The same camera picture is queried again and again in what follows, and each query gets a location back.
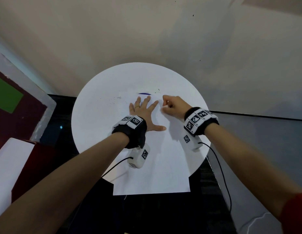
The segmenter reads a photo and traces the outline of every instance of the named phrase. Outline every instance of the wrist-worn device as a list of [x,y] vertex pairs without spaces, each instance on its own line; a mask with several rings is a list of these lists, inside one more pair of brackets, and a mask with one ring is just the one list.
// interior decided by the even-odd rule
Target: wrist-worn device
[[199,135],[204,135],[204,131],[211,123],[218,123],[218,117],[209,110],[194,107],[185,113],[185,123],[182,137],[187,146],[191,149],[198,149],[202,144]]
[[112,134],[122,132],[129,138],[129,143],[125,147],[133,149],[129,154],[132,159],[127,159],[129,165],[133,168],[142,168],[147,155],[150,152],[150,146],[146,141],[147,123],[137,115],[128,115],[117,122],[112,128]]

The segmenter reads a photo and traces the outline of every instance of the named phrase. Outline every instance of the pinky finger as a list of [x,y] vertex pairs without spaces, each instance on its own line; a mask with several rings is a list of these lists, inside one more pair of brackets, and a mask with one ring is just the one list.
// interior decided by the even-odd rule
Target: pinky finger
[[135,113],[135,109],[134,109],[132,103],[129,104],[129,113],[130,113],[130,115],[133,115]]

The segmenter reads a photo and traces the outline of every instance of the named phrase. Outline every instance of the green rectangle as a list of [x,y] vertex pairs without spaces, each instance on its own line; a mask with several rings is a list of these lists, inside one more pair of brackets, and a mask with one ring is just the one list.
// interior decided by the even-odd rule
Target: green rectangle
[[23,94],[0,78],[0,109],[13,113]]

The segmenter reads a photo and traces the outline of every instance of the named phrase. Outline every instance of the person's right hand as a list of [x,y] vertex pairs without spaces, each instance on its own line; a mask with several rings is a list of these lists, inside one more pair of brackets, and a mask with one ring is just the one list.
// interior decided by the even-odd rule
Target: person's right hand
[[185,113],[192,108],[179,96],[163,95],[163,101],[163,106],[168,107],[162,108],[161,111],[178,119],[184,119]]

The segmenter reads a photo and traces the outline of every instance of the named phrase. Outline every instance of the dark floor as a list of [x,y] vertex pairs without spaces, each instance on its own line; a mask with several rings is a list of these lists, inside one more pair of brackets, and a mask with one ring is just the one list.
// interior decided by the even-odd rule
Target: dark floor
[[[41,143],[61,152],[57,168],[79,154],[71,132],[76,98],[51,97],[57,106]],[[113,184],[101,179],[57,233],[237,233],[207,159],[189,182],[189,193],[125,197],[113,196]]]

